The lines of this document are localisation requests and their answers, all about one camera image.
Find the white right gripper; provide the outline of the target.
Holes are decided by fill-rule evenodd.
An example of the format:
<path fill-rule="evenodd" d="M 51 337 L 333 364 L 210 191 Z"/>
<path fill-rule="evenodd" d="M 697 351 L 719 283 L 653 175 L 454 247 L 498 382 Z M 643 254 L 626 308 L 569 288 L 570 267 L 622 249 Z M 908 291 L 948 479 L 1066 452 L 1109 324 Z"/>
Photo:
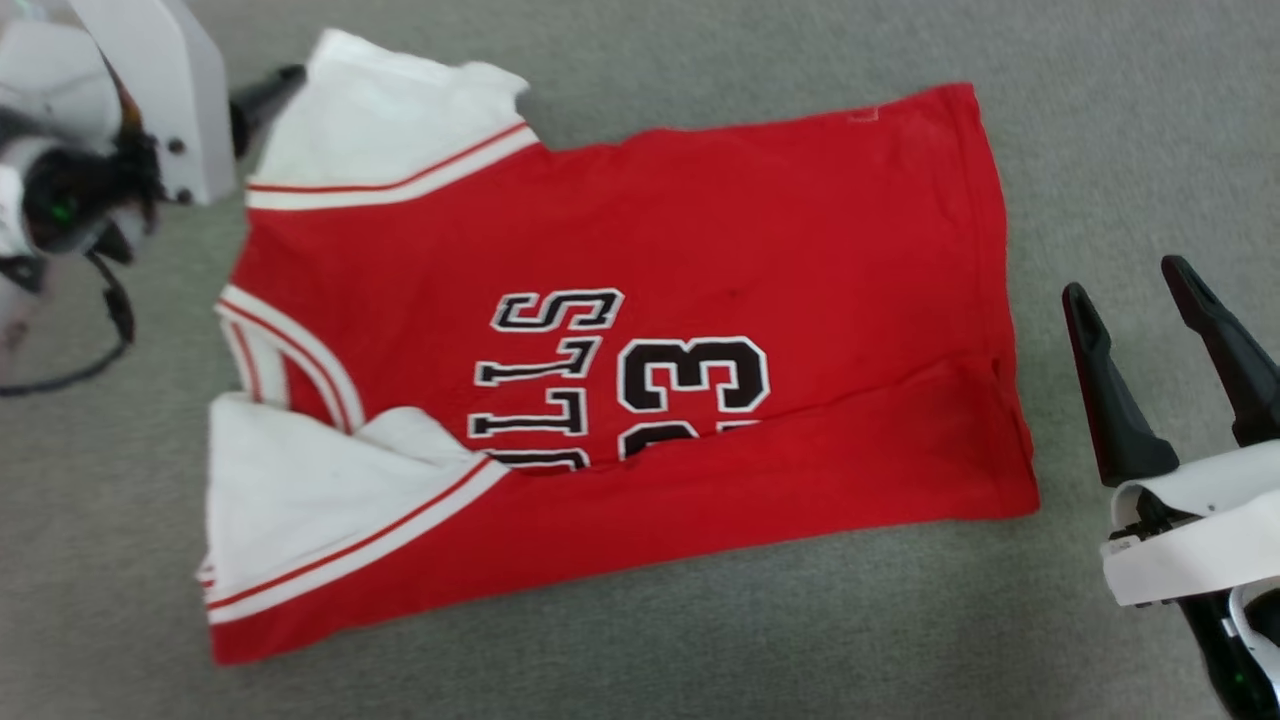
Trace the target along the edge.
<path fill-rule="evenodd" d="M 1192 516 L 1146 539 L 1103 543 L 1105 579 L 1121 606 L 1280 578 L 1280 366 L 1184 256 L 1162 258 L 1161 272 L 1183 322 L 1204 343 L 1234 413 L 1233 436 L 1245 448 L 1180 466 L 1175 448 L 1149 427 L 1112 360 L 1111 334 L 1091 296 L 1078 282 L 1064 287 L 1062 310 L 1100 480 L 1119 487 L 1111 501 L 1112 529 L 1139 520 L 1143 489 Z"/>

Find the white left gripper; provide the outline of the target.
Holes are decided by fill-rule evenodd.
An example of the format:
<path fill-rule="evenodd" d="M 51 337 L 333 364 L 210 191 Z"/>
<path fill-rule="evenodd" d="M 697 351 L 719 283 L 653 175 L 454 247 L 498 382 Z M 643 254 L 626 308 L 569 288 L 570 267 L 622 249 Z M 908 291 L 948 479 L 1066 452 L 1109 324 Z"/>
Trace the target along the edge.
<path fill-rule="evenodd" d="M 283 65 L 230 94 L 223 55 L 187 0 L 69 0 L 160 149 L 166 195 L 209 205 L 237 186 L 244 158 L 305 86 Z"/>

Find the red and white basketball jersey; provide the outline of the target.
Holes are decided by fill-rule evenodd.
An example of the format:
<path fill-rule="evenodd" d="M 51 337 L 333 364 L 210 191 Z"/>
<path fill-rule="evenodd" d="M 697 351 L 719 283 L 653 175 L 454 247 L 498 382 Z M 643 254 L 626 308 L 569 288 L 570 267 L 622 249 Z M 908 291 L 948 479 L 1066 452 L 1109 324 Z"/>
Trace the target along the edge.
<path fill-rule="evenodd" d="M 970 85 L 553 150 L 524 78 L 329 29 L 216 302 L 212 657 L 1041 505 Z"/>

